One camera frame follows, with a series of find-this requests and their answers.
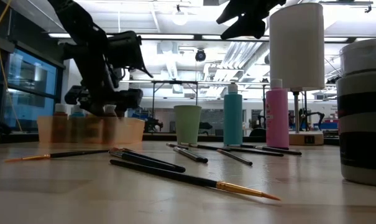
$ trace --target desk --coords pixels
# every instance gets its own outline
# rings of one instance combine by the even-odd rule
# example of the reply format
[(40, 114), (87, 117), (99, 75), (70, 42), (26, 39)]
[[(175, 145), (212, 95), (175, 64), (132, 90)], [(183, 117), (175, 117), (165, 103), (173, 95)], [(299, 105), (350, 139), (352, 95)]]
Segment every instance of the desk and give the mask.
[(376, 223), (376, 187), (342, 178), (336, 146), (295, 147), (301, 149), (302, 157), (243, 154), (254, 163), (252, 167), (202, 149), (194, 151), (200, 151), (209, 163), (195, 163), (165, 142), (131, 146), (185, 166), (186, 174), (262, 190), (282, 202), (112, 166), (107, 154), (3, 163), (5, 158), (99, 147), (37, 142), (0, 145), (0, 224)]

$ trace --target teal bottle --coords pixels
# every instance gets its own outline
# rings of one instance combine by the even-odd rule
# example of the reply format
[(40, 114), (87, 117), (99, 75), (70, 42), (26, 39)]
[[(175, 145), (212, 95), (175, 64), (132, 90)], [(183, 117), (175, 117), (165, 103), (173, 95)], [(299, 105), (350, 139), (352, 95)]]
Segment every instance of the teal bottle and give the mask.
[(237, 85), (228, 86), (224, 97), (224, 145), (243, 144), (243, 98), (237, 93)]

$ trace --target pale green cup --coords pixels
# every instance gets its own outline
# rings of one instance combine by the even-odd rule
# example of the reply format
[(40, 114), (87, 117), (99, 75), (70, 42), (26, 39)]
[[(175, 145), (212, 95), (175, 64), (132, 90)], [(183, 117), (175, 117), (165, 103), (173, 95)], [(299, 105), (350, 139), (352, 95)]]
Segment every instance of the pale green cup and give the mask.
[(201, 107), (191, 105), (174, 106), (174, 112), (178, 144), (182, 142), (197, 144)]

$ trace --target camera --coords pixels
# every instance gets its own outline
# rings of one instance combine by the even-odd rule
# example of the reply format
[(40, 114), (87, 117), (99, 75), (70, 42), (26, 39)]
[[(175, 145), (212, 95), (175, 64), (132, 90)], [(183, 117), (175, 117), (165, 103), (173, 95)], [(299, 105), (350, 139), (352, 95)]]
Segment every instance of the camera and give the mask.
[(206, 60), (206, 53), (203, 49), (199, 49), (195, 57), (197, 62), (204, 62)]

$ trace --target translucent orange bin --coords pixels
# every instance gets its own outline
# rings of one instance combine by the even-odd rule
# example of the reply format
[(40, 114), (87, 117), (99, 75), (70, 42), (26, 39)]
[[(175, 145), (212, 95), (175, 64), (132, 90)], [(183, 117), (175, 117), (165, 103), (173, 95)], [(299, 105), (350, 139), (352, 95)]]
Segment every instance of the translucent orange bin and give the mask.
[(142, 141), (145, 121), (135, 118), (39, 116), (40, 142), (132, 144)]

